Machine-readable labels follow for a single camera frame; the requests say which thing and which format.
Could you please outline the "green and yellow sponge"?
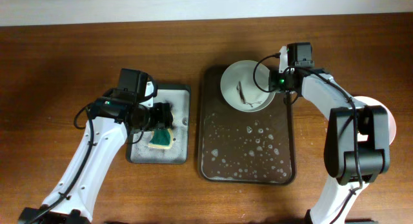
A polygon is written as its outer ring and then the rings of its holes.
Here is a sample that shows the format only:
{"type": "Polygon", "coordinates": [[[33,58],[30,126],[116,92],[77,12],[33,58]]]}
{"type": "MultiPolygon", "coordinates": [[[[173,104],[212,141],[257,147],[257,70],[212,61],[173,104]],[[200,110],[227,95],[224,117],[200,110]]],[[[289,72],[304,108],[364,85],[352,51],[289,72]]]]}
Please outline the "green and yellow sponge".
{"type": "Polygon", "coordinates": [[[152,138],[148,143],[150,148],[170,149],[174,140],[174,135],[170,128],[158,129],[152,132],[152,138]]]}

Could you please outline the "grey-white plate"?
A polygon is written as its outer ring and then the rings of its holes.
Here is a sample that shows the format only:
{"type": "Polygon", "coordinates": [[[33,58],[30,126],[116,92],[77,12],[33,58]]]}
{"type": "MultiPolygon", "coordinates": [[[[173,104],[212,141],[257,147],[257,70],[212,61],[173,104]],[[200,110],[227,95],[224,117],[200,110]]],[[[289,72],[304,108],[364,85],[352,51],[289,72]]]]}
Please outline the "grey-white plate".
{"type": "Polygon", "coordinates": [[[242,112],[257,112],[263,110],[272,102],[275,92],[269,90],[269,69],[259,64],[256,69],[256,80],[253,78],[257,61],[242,60],[231,64],[221,76],[220,90],[224,100],[234,109],[242,112]]]}

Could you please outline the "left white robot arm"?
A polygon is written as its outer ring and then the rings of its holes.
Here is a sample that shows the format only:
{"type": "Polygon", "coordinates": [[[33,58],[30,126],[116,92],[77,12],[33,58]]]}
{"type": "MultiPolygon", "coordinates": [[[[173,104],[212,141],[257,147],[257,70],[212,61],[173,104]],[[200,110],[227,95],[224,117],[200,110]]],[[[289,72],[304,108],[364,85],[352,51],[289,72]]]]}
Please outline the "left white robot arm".
{"type": "Polygon", "coordinates": [[[168,103],[155,103],[158,85],[149,74],[123,68],[115,88],[81,111],[82,140],[65,173],[38,209],[24,208],[18,223],[91,223],[97,195],[119,149],[134,134],[171,128],[168,103]]]}

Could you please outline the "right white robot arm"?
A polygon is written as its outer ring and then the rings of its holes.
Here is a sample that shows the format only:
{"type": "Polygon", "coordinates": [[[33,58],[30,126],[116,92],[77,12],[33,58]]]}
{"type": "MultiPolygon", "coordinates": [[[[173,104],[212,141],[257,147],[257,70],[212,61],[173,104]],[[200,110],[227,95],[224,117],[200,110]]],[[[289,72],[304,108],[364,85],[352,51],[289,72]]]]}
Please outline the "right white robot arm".
{"type": "Polygon", "coordinates": [[[344,223],[358,196],[390,166],[388,112],[350,95],[323,68],[316,68],[310,43],[282,46],[278,71],[268,80],[272,92],[295,92],[327,119],[324,164],[328,176],[305,223],[344,223]]]}

